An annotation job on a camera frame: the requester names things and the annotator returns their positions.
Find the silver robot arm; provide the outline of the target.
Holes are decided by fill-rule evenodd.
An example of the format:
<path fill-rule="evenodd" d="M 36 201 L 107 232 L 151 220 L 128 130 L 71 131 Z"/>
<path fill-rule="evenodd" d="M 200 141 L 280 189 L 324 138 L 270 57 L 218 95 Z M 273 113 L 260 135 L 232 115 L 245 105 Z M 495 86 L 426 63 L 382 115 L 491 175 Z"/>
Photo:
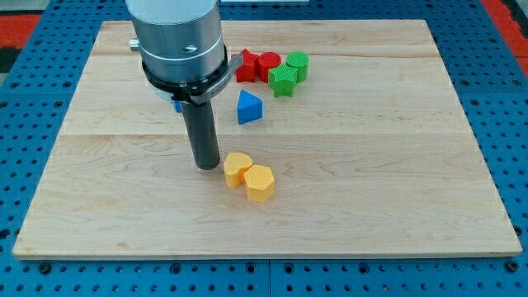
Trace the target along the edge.
<path fill-rule="evenodd" d="M 210 100 L 244 62 L 228 56 L 217 0 L 126 0 L 148 82 L 181 105 L 196 166 L 216 168 L 219 145 Z"/>

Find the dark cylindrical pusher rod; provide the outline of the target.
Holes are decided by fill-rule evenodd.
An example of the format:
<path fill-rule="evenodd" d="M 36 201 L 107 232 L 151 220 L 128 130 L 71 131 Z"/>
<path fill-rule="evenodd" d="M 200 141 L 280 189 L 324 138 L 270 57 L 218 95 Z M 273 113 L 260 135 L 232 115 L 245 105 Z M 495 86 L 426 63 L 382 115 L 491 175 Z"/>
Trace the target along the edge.
<path fill-rule="evenodd" d="M 195 106 L 181 104 L 195 164 L 203 170 L 212 170 L 219 165 L 219 145 L 211 103 Z"/>

